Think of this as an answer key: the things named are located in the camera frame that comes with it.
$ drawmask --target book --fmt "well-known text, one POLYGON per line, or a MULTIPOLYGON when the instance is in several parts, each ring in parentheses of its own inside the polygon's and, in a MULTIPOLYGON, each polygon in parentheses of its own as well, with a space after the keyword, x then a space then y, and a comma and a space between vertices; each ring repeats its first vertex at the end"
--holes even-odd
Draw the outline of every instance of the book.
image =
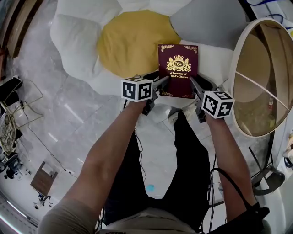
POLYGON ((197 70, 198 46, 159 45, 159 77, 171 77, 161 96, 195 99, 189 78, 196 77, 197 70))

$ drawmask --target blue spot on floor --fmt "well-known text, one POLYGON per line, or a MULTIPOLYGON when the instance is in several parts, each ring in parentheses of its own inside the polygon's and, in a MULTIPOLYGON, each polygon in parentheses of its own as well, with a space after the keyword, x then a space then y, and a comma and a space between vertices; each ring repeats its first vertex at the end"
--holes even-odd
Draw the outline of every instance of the blue spot on floor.
POLYGON ((153 192, 155 190, 155 186, 154 185, 148 185, 146 187, 146 190, 149 191, 149 192, 153 192))

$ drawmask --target gold crest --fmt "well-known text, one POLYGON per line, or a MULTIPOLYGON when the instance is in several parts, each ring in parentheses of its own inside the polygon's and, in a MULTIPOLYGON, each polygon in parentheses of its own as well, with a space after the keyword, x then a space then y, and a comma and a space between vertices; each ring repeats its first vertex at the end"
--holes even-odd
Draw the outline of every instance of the gold crest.
POLYGON ((189 63, 189 59, 183 60, 184 57, 181 55, 174 56, 174 60, 169 58, 169 62, 167 62, 167 70, 169 71, 191 71, 191 64, 189 63))

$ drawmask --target shoe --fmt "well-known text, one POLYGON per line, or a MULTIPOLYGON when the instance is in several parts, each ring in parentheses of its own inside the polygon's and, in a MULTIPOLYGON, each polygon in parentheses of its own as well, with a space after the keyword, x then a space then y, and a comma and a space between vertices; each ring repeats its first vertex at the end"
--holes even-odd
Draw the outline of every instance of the shoe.
POLYGON ((178 119, 179 111, 182 111, 184 113, 187 121, 190 122, 192 120, 192 117, 193 117, 195 110, 196 110, 196 105, 195 105, 196 102, 197 101, 194 101, 189 106, 186 106, 182 109, 178 109, 178 108, 173 107, 169 113, 168 122, 171 125, 174 125, 176 120, 178 119))

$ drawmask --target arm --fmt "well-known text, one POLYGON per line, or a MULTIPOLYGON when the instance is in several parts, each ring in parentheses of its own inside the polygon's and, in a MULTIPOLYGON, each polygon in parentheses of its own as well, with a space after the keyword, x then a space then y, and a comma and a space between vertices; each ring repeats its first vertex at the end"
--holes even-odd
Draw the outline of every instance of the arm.
MULTIPOLYGON (((214 119, 208 114, 206 121, 212 133, 218 168, 224 170, 232 178, 247 202, 254 205, 256 201, 252 191, 250 172, 230 129, 223 119, 214 119)), ((227 221, 229 222, 245 212, 246 208, 234 187, 221 174, 220 180, 224 190, 227 221)))
POLYGON ((83 203, 98 219, 145 104, 131 102, 119 114, 89 151, 79 177, 63 200, 83 203))

